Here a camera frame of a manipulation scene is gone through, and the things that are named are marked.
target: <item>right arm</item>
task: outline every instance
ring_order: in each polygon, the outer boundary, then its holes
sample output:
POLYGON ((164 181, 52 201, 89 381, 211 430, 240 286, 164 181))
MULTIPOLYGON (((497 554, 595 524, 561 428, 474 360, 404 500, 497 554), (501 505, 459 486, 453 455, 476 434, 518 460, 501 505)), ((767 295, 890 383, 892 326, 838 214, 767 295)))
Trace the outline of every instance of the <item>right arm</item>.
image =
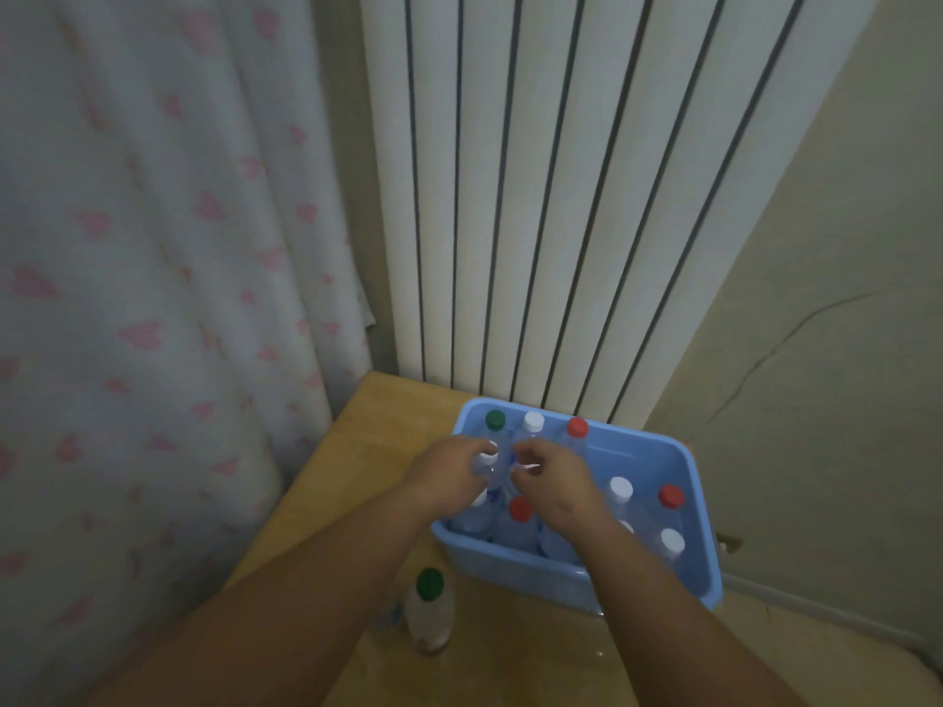
POLYGON ((531 439, 514 452, 540 464, 513 481, 583 559, 640 704, 804 704, 610 516, 572 451, 531 439))

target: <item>left hand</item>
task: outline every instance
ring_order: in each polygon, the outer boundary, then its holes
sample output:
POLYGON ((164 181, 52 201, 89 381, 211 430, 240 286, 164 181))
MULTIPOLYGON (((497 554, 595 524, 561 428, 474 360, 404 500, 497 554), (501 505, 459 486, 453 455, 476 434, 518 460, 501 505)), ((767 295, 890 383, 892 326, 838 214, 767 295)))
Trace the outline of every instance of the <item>left hand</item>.
POLYGON ((413 459, 400 487, 412 493, 430 522, 454 516, 488 485, 484 477, 472 474, 475 457, 494 451, 487 439, 461 435, 441 439, 413 459))

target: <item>white curtain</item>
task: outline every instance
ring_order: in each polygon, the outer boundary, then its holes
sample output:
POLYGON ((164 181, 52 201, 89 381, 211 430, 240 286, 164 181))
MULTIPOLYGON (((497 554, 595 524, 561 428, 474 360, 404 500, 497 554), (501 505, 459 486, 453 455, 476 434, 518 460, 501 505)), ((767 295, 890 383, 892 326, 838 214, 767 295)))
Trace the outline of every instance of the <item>white curtain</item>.
POLYGON ((0 0, 0 701, 216 590, 370 368, 307 0, 0 0))

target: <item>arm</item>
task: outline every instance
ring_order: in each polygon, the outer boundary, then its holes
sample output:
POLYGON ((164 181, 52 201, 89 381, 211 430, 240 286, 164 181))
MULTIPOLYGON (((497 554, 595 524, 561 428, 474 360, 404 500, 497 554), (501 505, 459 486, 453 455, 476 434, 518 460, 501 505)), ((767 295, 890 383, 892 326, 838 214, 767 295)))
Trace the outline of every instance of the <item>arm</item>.
POLYGON ((484 488, 482 451, 465 436, 433 444, 401 484, 204 603, 89 704, 320 703, 419 533, 484 488))
POLYGON ((583 559, 643 705, 802 705, 802 700, 609 515, 586 465, 540 439, 514 447, 514 483, 583 559))

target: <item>radiator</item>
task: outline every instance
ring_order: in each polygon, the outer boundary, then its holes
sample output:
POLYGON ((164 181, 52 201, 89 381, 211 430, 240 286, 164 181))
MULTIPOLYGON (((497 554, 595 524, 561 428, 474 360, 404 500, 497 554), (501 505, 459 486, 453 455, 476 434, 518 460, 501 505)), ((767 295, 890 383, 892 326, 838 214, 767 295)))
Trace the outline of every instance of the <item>radiator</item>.
POLYGON ((400 371, 640 428, 877 0, 360 0, 400 371))

